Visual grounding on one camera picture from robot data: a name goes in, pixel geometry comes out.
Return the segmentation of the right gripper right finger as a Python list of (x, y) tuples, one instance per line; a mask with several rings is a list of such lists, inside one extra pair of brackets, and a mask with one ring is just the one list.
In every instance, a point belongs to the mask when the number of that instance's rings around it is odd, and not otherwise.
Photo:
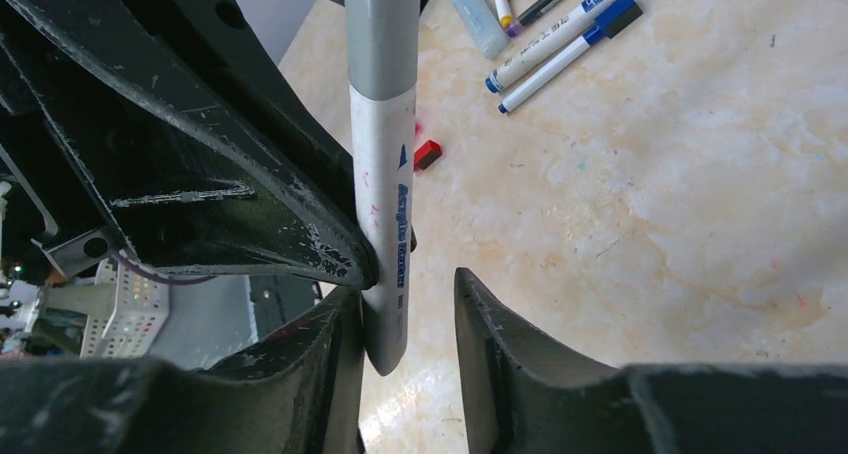
[(843, 453), (843, 365), (634, 364), (551, 337), (469, 269), (454, 277), (473, 453)]

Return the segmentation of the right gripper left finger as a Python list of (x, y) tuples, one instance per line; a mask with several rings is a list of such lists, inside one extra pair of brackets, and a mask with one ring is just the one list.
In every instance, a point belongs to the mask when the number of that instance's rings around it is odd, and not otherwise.
[(1, 365), (5, 453), (354, 453), (361, 296), (339, 287), (208, 369), (153, 357)]

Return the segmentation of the small red pen cap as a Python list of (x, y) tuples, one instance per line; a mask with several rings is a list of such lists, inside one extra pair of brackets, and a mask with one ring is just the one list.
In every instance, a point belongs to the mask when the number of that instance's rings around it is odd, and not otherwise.
[(414, 155), (414, 170), (424, 171), (442, 156), (442, 147), (435, 141), (427, 140), (417, 148)]

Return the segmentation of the grey cap acrylic marker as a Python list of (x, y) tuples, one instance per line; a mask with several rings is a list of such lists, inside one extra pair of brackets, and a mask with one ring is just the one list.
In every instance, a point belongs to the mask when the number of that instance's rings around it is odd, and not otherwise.
[(387, 376), (407, 348), (420, 0), (345, 0), (354, 194), (374, 249), (366, 350)]

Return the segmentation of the light blue pastel highlighter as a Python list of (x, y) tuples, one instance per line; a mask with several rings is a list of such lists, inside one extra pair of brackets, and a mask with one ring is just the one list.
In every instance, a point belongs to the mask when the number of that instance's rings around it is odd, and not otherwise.
[(474, 44), (484, 58), (496, 59), (509, 38), (485, 0), (450, 0)]

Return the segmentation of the blue deli whiteboard marker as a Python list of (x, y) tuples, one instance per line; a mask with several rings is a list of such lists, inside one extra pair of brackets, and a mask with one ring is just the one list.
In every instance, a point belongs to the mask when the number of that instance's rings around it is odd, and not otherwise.
[(594, 19), (616, 0), (583, 0), (538, 37), (497, 67), (485, 79), (492, 93), (505, 91), (533, 67), (549, 58), (588, 29)]

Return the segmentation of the thin blue cap marker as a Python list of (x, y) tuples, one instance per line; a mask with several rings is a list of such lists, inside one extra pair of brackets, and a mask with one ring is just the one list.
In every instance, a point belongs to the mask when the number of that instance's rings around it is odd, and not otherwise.
[(635, 0), (615, 0), (596, 17), (589, 29), (508, 93), (498, 104), (498, 111), (508, 114), (517, 109), (590, 48), (604, 39), (614, 38), (642, 14), (643, 11)]

